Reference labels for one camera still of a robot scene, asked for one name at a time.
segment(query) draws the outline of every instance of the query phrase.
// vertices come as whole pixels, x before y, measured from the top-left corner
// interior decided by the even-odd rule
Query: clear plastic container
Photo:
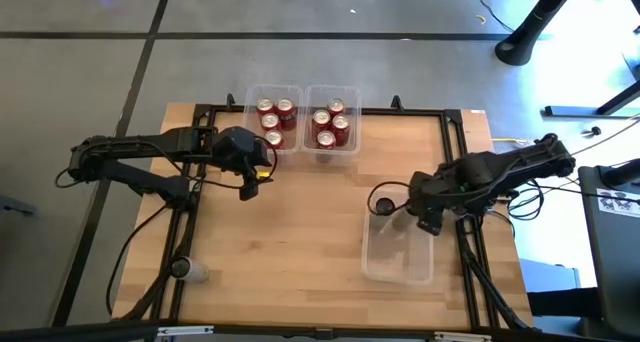
[[[303,104],[302,89],[298,86],[278,86],[278,85],[255,85],[247,92],[244,105],[244,115],[242,117],[243,126],[258,136],[266,133],[260,124],[260,115],[258,114],[256,105],[258,100],[268,98],[277,104],[279,100],[287,98],[296,106],[295,114],[297,125],[290,131],[281,131],[284,138],[284,145],[277,150],[278,163],[286,161],[289,155],[300,149],[301,133],[299,129],[302,127],[301,106]]]
[[[406,191],[378,189],[375,206],[387,197],[396,206],[407,201]],[[433,278],[433,236],[417,226],[418,217],[404,209],[391,216],[365,212],[362,239],[362,272],[370,279],[407,285],[425,285]]]
[[[332,150],[318,149],[311,120],[313,113],[327,109],[333,99],[341,99],[345,104],[345,115],[349,119],[349,137],[344,146]],[[305,91],[304,105],[300,111],[300,150],[309,154],[312,161],[328,165],[345,165],[353,161],[360,151],[360,127],[362,123],[362,100],[360,91],[349,86],[309,86]]]

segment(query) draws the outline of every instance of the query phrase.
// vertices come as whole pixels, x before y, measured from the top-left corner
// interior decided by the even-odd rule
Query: wooden tabletop
[[[162,131],[188,126],[193,104],[170,104]],[[323,167],[296,153],[283,161],[275,182],[247,202],[237,191],[206,185],[191,257],[211,271],[207,282],[187,284],[180,319],[193,323],[273,326],[468,330],[453,223],[434,238],[434,278],[426,286],[368,279],[361,270],[365,201],[385,180],[408,182],[414,171],[432,173],[444,161],[437,119],[363,116],[362,147],[348,167]],[[492,150],[482,111],[463,111],[469,152]],[[220,129],[241,125],[241,113],[219,113]],[[162,159],[151,171],[175,175]],[[208,170],[208,179],[237,183]],[[137,223],[162,205],[145,196]],[[133,240],[114,317],[133,307],[155,278],[170,212]],[[510,226],[491,216],[484,237],[493,281],[519,317],[531,324],[518,254]],[[169,281],[168,291],[173,281]],[[486,313],[476,281],[481,321]],[[168,315],[169,292],[163,316]]]

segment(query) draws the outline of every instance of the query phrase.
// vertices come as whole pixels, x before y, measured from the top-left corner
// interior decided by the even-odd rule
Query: gray floor
[[[513,27],[536,1],[487,0]],[[0,31],[145,32],[157,3],[0,0]],[[484,109],[496,137],[553,131],[571,138],[594,122],[545,120],[542,106],[599,105],[634,81],[616,41],[603,33],[612,27],[602,8],[596,0],[570,0],[545,31],[553,38],[540,41],[523,67],[498,61],[495,42],[157,41],[129,133],[156,133],[169,102],[221,103],[232,92],[242,103],[251,85],[273,83],[353,85],[365,106],[386,106],[399,94],[408,107]],[[483,25],[476,15],[489,20]],[[505,33],[477,0],[169,0],[160,29]],[[0,39],[0,193],[40,209],[36,218],[0,214],[0,329],[48,323],[93,187],[57,190],[53,177],[68,162],[69,147],[113,133],[142,45]],[[622,124],[598,125],[610,133]],[[638,136],[637,130],[629,134]],[[577,149],[589,141],[567,143]],[[619,150],[586,155],[580,163],[619,162],[628,148]],[[560,195],[539,220],[517,222],[519,253],[592,276],[579,198]],[[112,186],[71,323],[108,319],[106,282],[138,203],[127,188]],[[575,218],[555,221],[553,212],[567,206]],[[556,243],[543,250],[536,241],[549,235]],[[567,243],[576,247],[567,252]]]

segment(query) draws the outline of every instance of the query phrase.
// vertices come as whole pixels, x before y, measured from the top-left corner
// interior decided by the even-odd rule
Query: sticker label
[[[611,191],[598,188],[597,193],[602,196],[640,200],[640,195],[622,191]],[[598,197],[598,208],[602,212],[640,218],[640,204],[638,204],[637,202],[621,201],[607,197]]]

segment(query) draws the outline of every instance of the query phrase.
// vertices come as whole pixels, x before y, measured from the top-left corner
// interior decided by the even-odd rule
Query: red soda can
[[[262,129],[265,131],[280,129],[280,119],[278,119],[278,116],[276,116],[275,113],[267,113],[262,116],[260,124],[262,125]]]
[[[331,122],[331,132],[336,137],[336,146],[344,146],[349,142],[349,119],[345,115],[333,117]]]
[[[321,131],[326,131],[331,127],[331,115],[325,110],[317,110],[311,119],[311,131],[313,136],[317,136]]]
[[[276,114],[280,117],[282,129],[290,131],[296,128],[296,106],[288,98],[283,98],[276,105]]]
[[[256,110],[258,111],[258,115],[262,118],[262,116],[267,113],[275,113],[275,107],[273,102],[268,98],[261,98],[256,103]]]
[[[318,149],[333,149],[336,146],[336,136],[331,131],[318,133]]]
[[[280,131],[271,130],[264,134],[264,138],[269,141],[275,149],[281,149],[282,146],[284,146],[284,138],[282,138]]]
[[[345,110],[344,102],[340,98],[334,98],[331,101],[329,101],[329,104],[327,105],[327,109],[329,110],[329,114],[331,115],[331,118],[333,118],[341,113],[344,113],[344,110]]]

